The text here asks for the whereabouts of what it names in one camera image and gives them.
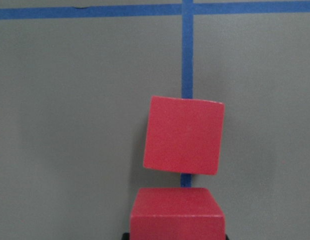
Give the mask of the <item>red block starting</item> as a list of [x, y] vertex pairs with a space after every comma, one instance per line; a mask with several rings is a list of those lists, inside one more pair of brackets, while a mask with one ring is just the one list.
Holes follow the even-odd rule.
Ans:
[[209, 190], [141, 188], [130, 214], [132, 240], [224, 240], [225, 216]]
[[217, 174], [224, 110], [221, 102], [153, 96], [143, 166], [176, 173]]

